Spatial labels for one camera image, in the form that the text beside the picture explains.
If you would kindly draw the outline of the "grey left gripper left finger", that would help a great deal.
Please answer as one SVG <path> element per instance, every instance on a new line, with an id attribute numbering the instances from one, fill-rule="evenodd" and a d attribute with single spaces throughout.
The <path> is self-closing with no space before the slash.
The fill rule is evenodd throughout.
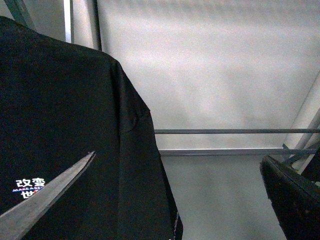
<path id="1" fill-rule="evenodd" d="M 89 152 L 40 191 L 3 213 L 0 216 L 0 238 L 22 239 L 87 170 L 95 156 L 95 151 Z"/>

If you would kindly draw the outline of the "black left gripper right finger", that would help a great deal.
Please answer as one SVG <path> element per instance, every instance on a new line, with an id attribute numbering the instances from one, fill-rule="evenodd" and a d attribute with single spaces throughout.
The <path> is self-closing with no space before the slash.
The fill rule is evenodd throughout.
<path id="1" fill-rule="evenodd" d="M 260 173 L 268 199 L 288 240 L 320 238 L 320 187 L 271 156 Z"/>

